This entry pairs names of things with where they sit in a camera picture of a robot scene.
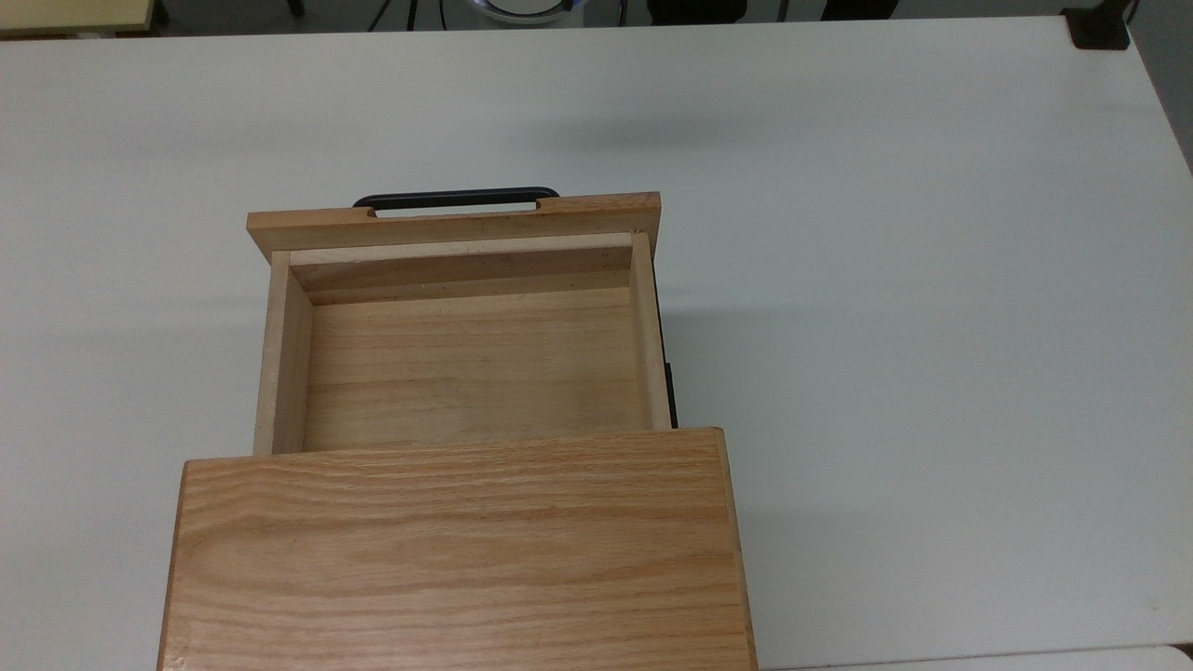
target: black metal handle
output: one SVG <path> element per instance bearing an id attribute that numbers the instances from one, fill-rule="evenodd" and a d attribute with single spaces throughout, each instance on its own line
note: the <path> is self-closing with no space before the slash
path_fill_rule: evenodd
<path id="1" fill-rule="evenodd" d="M 468 189 L 464 191 L 422 191 L 419 193 L 381 193 L 365 196 L 353 208 L 375 210 L 409 210 L 415 208 L 460 208 L 464 205 L 502 205 L 533 203 L 539 198 L 558 198 L 545 186 L 515 186 L 513 189 Z"/>

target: light wood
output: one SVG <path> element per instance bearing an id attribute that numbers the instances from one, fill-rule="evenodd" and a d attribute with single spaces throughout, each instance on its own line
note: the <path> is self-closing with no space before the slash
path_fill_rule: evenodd
<path id="1" fill-rule="evenodd" d="M 308 451 L 650 429 L 630 291 L 314 308 Z"/>
<path id="2" fill-rule="evenodd" d="M 248 233 L 266 258 L 279 250 L 366 247 L 594 233 L 645 233 L 654 250 L 659 193 L 542 198 L 532 211 L 378 217 L 371 208 L 248 215 Z"/>
<path id="3" fill-rule="evenodd" d="M 752 671 L 719 430 L 188 462 L 162 671 Z"/>
<path id="4" fill-rule="evenodd" d="M 528 277 L 495 277 L 492 279 L 469 279 L 463 282 L 327 289 L 308 294 L 307 296 L 310 298 L 311 304 L 315 306 L 367 303 L 375 301 L 409 301 L 416 298 L 506 296 L 512 294 L 540 294 L 544 291 L 624 288 L 630 282 L 629 276 L 629 270 L 570 272 Z"/>
<path id="5" fill-rule="evenodd" d="M 371 245 L 273 252 L 271 291 L 305 302 L 268 322 L 261 393 L 278 400 L 260 401 L 255 454 L 669 427 L 653 233 L 624 220 L 644 211 L 655 232 L 657 193 L 413 217 L 383 235 L 346 223 L 354 210 L 252 215 L 273 241 L 364 230 Z M 293 328 L 309 341 L 283 343 Z"/>
<path id="6" fill-rule="evenodd" d="M 4 0 L 0 37 L 148 30 L 153 0 Z"/>
<path id="7" fill-rule="evenodd" d="M 274 252 L 271 261 L 254 455 L 302 451 L 307 423 L 311 304 L 290 272 L 290 252 Z"/>
<path id="8" fill-rule="evenodd" d="M 670 429 L 670 402 L 663 362 L 663 336 L 659 325 L 655 267 L 647 236 L 633 234 L 630 259 L 630 298 L 633 319 L 633 351 L 638 357 L 638 398 L 642 417 L 651 429 Z"/>
<path id="9" fill-rule="evenodd" d="M 470 240 L 298 251 L 290 267 L 311 302 L 322 304 L 370 293 L 392 300 L 424 284 L 483 287 L 484 281 L 628 271 L 630 250 L 629 233 Z"/>

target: floor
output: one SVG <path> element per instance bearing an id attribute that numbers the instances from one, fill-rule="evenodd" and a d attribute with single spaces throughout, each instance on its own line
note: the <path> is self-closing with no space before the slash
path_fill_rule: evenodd
<path id="1" fill-rule="evenodd" d="M 392 0 L 378 31 L 406 29 L 412 0 Z M 466 0 L 441 0 L 450 30 L 476 30 L 477 14 Z M 163 0 L 171 21 L 162 35 L 266 35 L 286 32 L 358 32 L 369 27 L 383 0 L 305 0 L 307 13 L 292 17 L 285 0 Z M 938 17 L 1056 16 L 1065 6 L 1090 0 L 902 0 L 894 19 Z M 790 0 L 789 21 L 818 20 L 824 0 Z M 779 0 L 749 0 L 741 23 L 773 21 Z M 617 0 L 588 0 L 587 26 L 617 24 Z M 649 25 L 645 0 L 630 0 L 628 25 Z M 421 0 L 415 30 L 441 30 L 437 0 Z M 1193 0 L 1142 0 L 1131 24 L 1169 122 L 1193 165 Z M 1129 133 L 1129 129 L 1114 130 Z"/>

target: wooden panel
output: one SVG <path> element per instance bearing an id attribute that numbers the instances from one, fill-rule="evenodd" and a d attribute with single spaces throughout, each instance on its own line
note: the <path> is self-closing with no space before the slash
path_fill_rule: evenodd
<path id="1" fill-rule="evenodd" d="M 628 287 L 316 306 L 307 450 L 649 429 Z"/>
<path id="2" fill-rule="evenodd" d="M 630 267 L 630 234 L 563 235 L 309 250 L 290 267 L 313 302 L 323 291 L 606 272 Z"/>
<path id="3" fill-rule="evenodd" d="M 290 252 L 274 252 L 270 266 L 254 455 L 302 451 L 303 445 L 311 304 L 289 261 Z"/>
<path id="4" fill-rule="evenodd" d="M 152 0 L 5 0 L 0 36 L 147 30 Z"/>
<path id="5" fill-rule="evenodd" d="M 501 296 L 508 294 L 539 294 L 544 291 L 574 291 L 577 289 L 625 288 L 630 284 L 629 270 L 601 272 L 569 272 L 530 277 L 496 277 L 462 282 L 401 284 L 397 287 L 365 287 L 360 289 L 328 289 L 307 294 L 311 304 L 364 303 L 370 301 L 409 301 L 419 298 L 462 298 L 466 296 Z"/>
<path id="6" fill-rule="evenodd" d="M 642 415 L 651 429 L 670 429 L 670 399 L 663 363 L 663 336 L 659 326 L 655 267 L 645 235 L 633 234 L 630 263 L 635 352 L 638 357 L 638 384 Z"/>
<path id="7" fill-rule="evenodd" d="M 716 429 L 187 463 L 160 669 L 750 671 Z"/>
<path id="8" fill-rule="evenodd" d="M 654 192 L 543 198 L 533 211 L 471 215 L 378 217 L 371 208 L 293 210 L 253 213 L 248 233 L 266 258 L 278 250 L 592 233 L 645 233 L 654 250 L 661 211 Z"/>

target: wooden box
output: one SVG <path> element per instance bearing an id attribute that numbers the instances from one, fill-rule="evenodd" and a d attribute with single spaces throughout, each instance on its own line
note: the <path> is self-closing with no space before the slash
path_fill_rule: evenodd
<path id="1" fill-rule="evenodd" d="M 188 462 L 162 671 L 755 671 L 717 429 Z"/>
<path id="2" fill-rule="evenodd" d="M 533 211 L 258 213 L 254 454 L 670 427 L 657 193 Z"/>

